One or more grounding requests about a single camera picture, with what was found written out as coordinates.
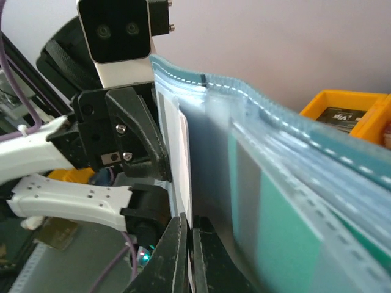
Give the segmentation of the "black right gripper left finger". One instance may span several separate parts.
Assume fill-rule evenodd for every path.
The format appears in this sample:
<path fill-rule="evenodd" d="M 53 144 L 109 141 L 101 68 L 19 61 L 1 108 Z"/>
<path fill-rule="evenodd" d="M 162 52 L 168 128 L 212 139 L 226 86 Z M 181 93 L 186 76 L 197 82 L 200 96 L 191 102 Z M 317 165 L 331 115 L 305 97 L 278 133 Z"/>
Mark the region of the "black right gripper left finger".
<path fill-rule="evenodd" d="M 125 292 L 188 292 L 188 222 L 184 213 L 170 220 L 151 259 Z"/>

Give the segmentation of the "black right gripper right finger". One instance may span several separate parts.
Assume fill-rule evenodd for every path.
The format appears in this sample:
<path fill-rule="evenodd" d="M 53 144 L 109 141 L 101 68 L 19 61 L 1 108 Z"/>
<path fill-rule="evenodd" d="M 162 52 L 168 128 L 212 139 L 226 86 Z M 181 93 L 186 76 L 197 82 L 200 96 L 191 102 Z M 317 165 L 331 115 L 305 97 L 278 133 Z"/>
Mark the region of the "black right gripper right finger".
<path fill-rule="evenodd" d="M 197 216 L 194 219 L 192 239 L 196 292 L 257 291 L 234 264 L 207 217 Z"/>

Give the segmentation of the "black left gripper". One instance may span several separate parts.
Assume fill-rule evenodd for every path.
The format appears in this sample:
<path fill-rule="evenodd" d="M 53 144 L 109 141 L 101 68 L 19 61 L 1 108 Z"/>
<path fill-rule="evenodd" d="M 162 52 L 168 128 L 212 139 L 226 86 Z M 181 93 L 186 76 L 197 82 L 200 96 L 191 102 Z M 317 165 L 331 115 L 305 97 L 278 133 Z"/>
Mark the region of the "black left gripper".
<path fill-rule="evenodd" d="M 46 141 L 74 168 L 122 164 L 128 177 L 170 179 L 162 135 L 134 88 L 86 90 L 72 98 L 71 107 L 65 124 Z"/>

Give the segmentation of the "white red puzzle card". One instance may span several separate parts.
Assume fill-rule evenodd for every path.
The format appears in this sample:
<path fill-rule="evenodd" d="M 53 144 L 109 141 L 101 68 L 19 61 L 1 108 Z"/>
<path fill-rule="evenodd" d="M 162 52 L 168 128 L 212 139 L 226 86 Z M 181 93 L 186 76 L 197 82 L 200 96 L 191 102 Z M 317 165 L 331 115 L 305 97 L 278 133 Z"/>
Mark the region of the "white red puzzle card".
<path fill-rule="evenodd" d="M 167 138 L 172 172 L 170 199 L 175 215 L 184 214 L 192 228 L 192 191 L 189 163 L 188 123 L 181 111 L 167 121 Z"/>

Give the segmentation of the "blue card holder wallet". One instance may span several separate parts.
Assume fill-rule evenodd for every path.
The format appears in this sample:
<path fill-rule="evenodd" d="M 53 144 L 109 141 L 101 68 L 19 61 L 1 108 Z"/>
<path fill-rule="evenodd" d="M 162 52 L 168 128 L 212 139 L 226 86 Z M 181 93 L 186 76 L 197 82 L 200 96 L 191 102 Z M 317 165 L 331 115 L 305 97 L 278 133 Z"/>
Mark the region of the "blue card holder wallet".
<path fill-rule="evenodd" d="M 192 215 L 269 292 L 390 291 L 390 151 L 235 78 L 152 56 L 159 119 L 186 117 Z"/>

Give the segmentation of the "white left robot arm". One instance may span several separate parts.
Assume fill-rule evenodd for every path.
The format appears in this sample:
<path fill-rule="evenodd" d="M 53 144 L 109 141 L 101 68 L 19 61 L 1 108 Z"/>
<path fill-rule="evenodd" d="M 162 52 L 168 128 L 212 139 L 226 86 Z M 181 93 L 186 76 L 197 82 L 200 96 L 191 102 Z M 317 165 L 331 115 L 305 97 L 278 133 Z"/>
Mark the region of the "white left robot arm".
<path fill-rule="evenodd" d="M 43 47 L 39 70 L 70 99 L 72 111 L 33 134 L 1 143 L 1 201 L 19 217 L 82 220 L 156 245 L 170 220 L 169 196 L 155 180 L 171 181 L 158 128 L 153 82 L 104 89 L 87 54 L 77 19 Z M 129 187 L 67 184 L 42 176 L 55 169 L 120 167 Z"/>

